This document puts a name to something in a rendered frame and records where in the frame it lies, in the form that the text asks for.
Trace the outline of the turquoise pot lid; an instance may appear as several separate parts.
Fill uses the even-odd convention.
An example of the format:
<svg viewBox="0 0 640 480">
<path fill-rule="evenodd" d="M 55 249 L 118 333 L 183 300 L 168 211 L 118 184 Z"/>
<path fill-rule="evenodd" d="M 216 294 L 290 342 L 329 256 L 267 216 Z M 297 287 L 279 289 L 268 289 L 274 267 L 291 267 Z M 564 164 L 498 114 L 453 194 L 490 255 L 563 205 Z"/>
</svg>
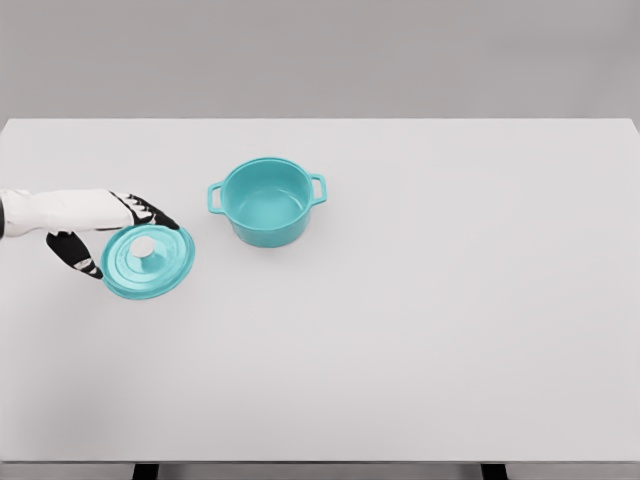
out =
<svg viewBox="0 0 640 480">
<path fill-rule="evenodd" d="M 132 246 L 148 237 L 153 248 L 136 256 Z M 144 224 L 126 227 L 107 241 L 100 259 L 103 282 L 116 295 L 145 300 L 177 287 L 190 273 L 195 260 L 195 244 L 185 228 Z"/>
</svg>

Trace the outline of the turquoise pot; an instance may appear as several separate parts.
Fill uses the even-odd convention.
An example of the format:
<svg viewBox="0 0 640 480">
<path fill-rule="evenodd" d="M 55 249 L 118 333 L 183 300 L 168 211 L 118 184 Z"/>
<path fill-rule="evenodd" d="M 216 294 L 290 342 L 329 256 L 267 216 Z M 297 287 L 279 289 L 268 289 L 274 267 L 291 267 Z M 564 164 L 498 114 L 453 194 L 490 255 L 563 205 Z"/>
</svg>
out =
<svg viewBox="0 0 640 480">
<path fill-rule="evenodd" d="M 275 157 L 247 161 L 207 188 L 207 209 L 225 216 L 245 243 L 276 248 L 305 231 L 311 209 L 327 200 L 325 177 Z"/>
</svg>

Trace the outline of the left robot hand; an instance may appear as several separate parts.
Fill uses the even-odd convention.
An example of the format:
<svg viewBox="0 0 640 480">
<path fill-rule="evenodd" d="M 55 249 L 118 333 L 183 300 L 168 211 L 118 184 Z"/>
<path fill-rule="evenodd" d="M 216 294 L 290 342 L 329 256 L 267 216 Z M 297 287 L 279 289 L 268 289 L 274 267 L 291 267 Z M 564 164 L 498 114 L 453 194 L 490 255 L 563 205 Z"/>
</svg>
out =
<svg viewBox="0 0 640 480">
<path fill-rule="evenodd" d="M 92 278 L 103 273 L 78 236 L 86 231 L 121 230 L 154 224 L 177 230 L 179 225 L 145 199 L 106 189 L 57 190 L 44 194 L 46 244 L 72 269 Z"/>
</svg>

